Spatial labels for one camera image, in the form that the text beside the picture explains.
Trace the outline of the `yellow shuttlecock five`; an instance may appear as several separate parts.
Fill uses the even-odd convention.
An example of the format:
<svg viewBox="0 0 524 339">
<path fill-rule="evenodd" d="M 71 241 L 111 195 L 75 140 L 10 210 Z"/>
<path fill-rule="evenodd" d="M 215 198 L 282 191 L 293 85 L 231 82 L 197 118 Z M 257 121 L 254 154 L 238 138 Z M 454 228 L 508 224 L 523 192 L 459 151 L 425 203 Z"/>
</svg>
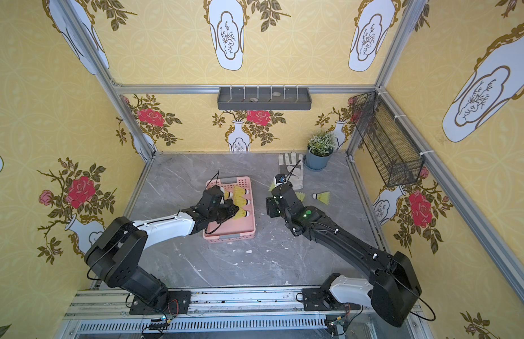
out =
<svg viewBox="0 0 524 339">
<path fill-rule="evenodd" d="M 249 211 L 239 208 L 232 219 L 239 220 L 239 219 L 243 219 L 246 217 L 249 217 Z"/>
</svg>

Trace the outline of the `yellow shuttlecock three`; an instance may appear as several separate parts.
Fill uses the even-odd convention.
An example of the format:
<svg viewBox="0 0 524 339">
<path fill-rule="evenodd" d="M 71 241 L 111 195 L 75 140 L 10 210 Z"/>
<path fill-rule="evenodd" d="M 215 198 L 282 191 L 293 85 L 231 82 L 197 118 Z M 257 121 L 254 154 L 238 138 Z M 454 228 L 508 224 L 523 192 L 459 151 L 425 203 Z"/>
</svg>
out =
<svg viewBox="0 0 524 339">
<path fill-rule="evenodd" d="M 235 196 L 233 198 L 233 202 L 236 206 L 243 208 L 244 206 L 247 206 L 249 204 L 249 201 L 241 196 Z"/>
</svg>

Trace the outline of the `yellow shuttlecock two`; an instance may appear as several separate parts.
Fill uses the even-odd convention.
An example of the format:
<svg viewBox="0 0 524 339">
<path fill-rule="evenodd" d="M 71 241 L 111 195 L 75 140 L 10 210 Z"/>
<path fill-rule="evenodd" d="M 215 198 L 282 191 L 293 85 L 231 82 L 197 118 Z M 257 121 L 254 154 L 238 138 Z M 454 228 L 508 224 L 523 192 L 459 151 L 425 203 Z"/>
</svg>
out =
<svg viewBox="0 0 524 339">
<path fill-rule="evenodd" d="M 244 187 L 241 187 L 241 186 L 235 186 L 232 191 L 233 198 L 239 198 L 239 197 L 244 198 L 248 195 L 249 195 L 249 189 L 245 189 Z"/>
</svg>

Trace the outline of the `yellow shuttlecock seven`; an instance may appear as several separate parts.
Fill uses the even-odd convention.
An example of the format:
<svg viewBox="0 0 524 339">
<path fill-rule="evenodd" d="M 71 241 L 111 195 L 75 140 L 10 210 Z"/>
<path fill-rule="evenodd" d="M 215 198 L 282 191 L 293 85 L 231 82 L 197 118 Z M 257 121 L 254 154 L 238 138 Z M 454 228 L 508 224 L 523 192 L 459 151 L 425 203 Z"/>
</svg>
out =
<svg viewBox="0 0 524 339">
<path fill-rule="evenodd" d="M 298 198 L 301 202 L 304 201 L 305 196 L 306 196 L 305 193 L 303 193 L 303 192 L 296 192 L 295 194 L 296 194 L 297 198 Z"/>
</svg>

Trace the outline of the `yellow shuttlecock six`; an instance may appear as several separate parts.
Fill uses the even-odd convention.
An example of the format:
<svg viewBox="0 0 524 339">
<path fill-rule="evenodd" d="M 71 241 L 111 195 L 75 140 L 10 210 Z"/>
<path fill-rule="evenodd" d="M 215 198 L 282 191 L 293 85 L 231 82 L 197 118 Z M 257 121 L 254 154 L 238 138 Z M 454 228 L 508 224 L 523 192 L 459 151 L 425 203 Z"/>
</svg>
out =
<svg viewBox="0 0 524 339">
<path fill-rule="evenodd" d="M 331 199 L 331 192 L 313 193 L 312 198 L 317 201 L 320 201 L 325 205 L 328 205 Z"/>
</svg>

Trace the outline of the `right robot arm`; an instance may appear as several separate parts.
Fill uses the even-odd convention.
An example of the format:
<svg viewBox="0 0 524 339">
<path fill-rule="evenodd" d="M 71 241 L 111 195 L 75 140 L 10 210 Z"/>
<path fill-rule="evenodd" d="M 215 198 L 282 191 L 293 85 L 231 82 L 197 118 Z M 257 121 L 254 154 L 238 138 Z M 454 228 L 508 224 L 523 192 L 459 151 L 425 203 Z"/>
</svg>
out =
<svg viewBox="0 0 524 339">
<path fill-rule="evenodd" d="M 331 274 L 313 297 L 303 294 L 307 307 L 339 309 L 346 304 L 372 308 L 394 327 L 404 324 L 422 289 L 410 259 L 401 252 L 389 254 L 360 240 L 335 223 L 322 210 L 305 206 L 290 183 L 279 184 L 266 200 L 270 217 L 282 217 L 296 236 L 333 251 L 364 277 Z"/>
</svg>

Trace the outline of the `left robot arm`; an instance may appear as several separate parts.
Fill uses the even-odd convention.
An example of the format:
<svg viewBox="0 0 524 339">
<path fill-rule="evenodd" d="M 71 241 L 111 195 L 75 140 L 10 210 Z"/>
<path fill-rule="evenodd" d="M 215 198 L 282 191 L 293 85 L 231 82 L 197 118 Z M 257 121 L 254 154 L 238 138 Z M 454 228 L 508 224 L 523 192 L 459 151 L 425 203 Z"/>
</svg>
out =
<svg viewBox="0 0 524 339">
<path fill-rule="evenodd" d="M 84 256 L 95 278 L 110 288 L 122 288 L 156 312 L 167 311 L 173 301 L 164 282 L 139 266 L 143 252 L 155 244 L 207 230 L 210 223 L 223 224 L 239 207 L 226 199 L 219 186 L 206 189 L 200 201 L 170 216 L 132 221 L 118 217 L 105 229 Z"/>
</svg>

